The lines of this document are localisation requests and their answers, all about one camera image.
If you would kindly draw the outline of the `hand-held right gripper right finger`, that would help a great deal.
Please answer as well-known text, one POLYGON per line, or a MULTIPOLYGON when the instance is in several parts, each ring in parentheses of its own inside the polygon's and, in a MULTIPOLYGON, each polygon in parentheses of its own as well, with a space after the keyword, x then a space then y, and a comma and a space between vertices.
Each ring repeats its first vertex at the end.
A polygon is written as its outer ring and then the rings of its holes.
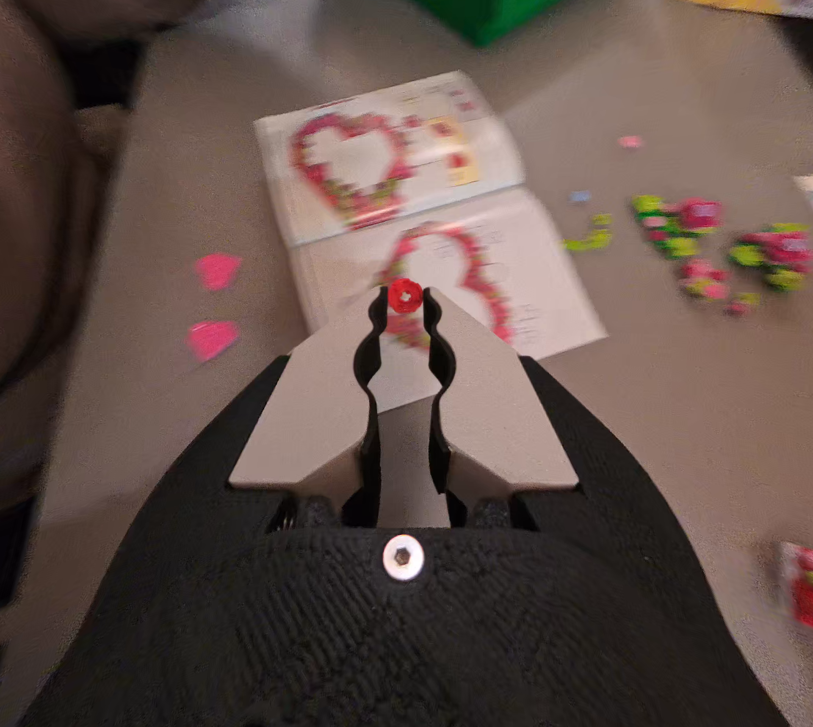
POLYGON ((516 350, 440 290, 423 292, 432 400, 429 468, 452 527, 482 502, 569 492, 575 469, 516 350))

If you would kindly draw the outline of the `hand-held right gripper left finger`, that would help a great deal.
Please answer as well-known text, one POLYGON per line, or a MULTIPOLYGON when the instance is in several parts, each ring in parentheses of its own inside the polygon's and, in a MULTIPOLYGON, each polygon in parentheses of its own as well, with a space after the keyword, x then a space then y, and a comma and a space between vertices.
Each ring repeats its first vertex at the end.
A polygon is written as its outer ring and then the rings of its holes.
POLYGON ((369 290, 291 351, 231 488, 325 498, 345 525, 376 526, 381 438, 370 383, 382 365, 388 311, 386 288, 369 290))

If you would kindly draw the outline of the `red round lego piece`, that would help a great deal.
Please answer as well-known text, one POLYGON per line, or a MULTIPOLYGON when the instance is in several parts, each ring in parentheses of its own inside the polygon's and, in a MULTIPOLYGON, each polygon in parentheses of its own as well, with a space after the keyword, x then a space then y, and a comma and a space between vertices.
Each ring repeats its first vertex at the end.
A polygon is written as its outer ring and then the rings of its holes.
POLYGON ((395 278, 388 288, 388 304, 398 315, 415 313, 423 304, 423 288, 409 278, 395 278))

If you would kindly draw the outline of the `pink lego plate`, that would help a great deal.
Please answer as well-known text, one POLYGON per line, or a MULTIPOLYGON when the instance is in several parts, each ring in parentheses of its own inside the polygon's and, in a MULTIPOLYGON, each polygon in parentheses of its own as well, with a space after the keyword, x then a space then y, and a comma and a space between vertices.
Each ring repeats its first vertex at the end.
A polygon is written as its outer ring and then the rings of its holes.
POLYGON ((240 337, 233 321, 204 320, 191 325, 185 345, 198 363, 207 363, 229 349, 240 337))
POLYGON ((214 252, 198 258, 194 263, 194 272, 200 286, 209 292, 229 288, 242 265, 238 255, 214 252))

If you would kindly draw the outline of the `lego instruction booklet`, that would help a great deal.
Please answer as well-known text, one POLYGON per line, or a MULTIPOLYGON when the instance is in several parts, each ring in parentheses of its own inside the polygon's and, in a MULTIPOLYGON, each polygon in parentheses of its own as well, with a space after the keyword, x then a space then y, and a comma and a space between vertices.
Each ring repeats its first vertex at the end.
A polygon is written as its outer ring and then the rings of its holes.
POLYGON ((462 72, 255 129, 309 333, 407 278, 522 356, 607 337, 513 137, 462 72))

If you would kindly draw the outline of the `pink green lego flower cluster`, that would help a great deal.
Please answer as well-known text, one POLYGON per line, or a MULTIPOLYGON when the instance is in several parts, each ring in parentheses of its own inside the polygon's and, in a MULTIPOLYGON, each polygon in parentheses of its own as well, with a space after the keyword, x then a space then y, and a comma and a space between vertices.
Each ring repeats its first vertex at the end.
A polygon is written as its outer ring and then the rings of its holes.
POLYGON ((721 202, 686 198, 670 203, 654 194, 638 194, 631 209, 649 244, 676 264, 680 292, 720 306, 727 316, 749 315, 760 300, 758 293, 736 288, 735 273, 752 274, 765 289, 783 295, 799 291, 811 279, 811 233, 803 224, 765 224, 737 234, 717 265, 704 254, 703 243, 724 226, 721 202))

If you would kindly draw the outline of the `small red white lego assembly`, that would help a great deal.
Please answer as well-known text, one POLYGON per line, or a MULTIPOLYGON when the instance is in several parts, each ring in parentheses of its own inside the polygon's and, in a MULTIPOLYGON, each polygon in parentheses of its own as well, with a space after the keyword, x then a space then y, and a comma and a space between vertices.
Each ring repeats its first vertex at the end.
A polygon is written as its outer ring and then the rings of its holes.
POLYGON ((812 629, 812 549, 792 542, 778 545, 780 589, 791 617, 812 629))

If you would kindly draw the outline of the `person's arm, beige sleeve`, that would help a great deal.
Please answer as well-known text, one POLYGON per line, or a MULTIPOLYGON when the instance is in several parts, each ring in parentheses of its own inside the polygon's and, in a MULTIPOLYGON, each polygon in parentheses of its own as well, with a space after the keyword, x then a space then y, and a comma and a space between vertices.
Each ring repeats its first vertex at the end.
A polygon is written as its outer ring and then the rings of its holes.
POLYGON ((142 54, 1 0, 2 514, 39 489, 142 54))

